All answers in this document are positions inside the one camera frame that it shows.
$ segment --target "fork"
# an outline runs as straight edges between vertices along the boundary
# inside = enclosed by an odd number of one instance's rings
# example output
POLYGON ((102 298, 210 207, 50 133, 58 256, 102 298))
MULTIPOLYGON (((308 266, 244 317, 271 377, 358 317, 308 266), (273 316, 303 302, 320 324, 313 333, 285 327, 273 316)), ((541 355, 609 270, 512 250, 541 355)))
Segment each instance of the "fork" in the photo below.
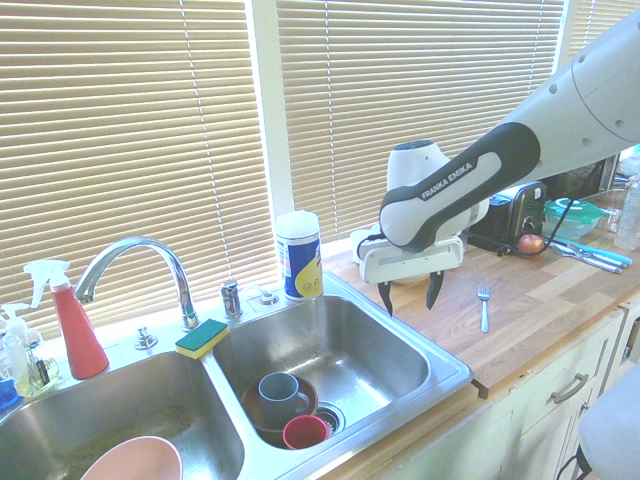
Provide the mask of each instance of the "fork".
POLYGON ((487 301, 491 297, 491 292, 489 292, 488 288, 480 287, 478 289, 478 298, 482 300, 482 325, 480 330, 482 333, 489 333, 489 311, 487 301))

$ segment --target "red cup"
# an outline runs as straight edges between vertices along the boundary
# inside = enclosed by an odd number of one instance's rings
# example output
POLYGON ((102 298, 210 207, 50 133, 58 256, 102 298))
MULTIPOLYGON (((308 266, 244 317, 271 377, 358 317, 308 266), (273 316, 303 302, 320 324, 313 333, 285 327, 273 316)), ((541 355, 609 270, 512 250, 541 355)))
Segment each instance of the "red cup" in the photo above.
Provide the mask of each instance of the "red cup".
POLYGON ((326 422, 315 415, 300 415, 290 420, 282 431, 282 439, 291 450, 309 448, 329 438, 326 422))

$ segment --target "toaster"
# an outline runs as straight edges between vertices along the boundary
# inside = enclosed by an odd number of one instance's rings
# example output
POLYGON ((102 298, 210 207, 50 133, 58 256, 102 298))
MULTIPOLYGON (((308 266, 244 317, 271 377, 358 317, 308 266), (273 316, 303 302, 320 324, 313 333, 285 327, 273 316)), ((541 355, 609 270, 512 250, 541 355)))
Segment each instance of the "toaster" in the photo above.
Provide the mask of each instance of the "toaster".
POLYGON ((469 227, 467 241, 485 250, 514 247, 525 233, 542 232, 547 187, 540 181, 516 185, 489 198, 487 215, 469 227))

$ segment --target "green scrub pad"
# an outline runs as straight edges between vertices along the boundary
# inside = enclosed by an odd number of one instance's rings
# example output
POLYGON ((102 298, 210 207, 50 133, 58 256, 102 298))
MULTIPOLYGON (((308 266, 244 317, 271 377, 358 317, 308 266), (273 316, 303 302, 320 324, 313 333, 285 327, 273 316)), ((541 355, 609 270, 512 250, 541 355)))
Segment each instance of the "green scrub pad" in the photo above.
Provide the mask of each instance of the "green scrub pad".
POLYGON ((176 352, 197 360, 227 336, 227 324, 207 320, 176 342, 176 352))

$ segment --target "window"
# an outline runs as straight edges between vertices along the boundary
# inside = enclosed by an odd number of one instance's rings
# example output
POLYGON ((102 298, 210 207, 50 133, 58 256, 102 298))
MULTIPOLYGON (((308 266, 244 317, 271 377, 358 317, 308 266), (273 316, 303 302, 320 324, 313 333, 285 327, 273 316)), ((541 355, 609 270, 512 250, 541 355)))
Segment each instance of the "window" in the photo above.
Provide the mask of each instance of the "window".
MULTIPOLYGON (((242 0, 3 3, 0 299, 31 299, 26 263, 71 262, 144 235, 185 266, 194 301, 277 266, 242 0)), ((121 256, 95 326, 177 306, 149 250, 121 256)), ((59 335, 51 296, 25 315, 59 335)))
POLYGON ((450 157, 554 69, 562 0, 278 0, 293 197, 323 241, 377 221, 390 150, 450 157))
POLYGON ((638 8, 640 0, 571 0, 562 63, 638 8))

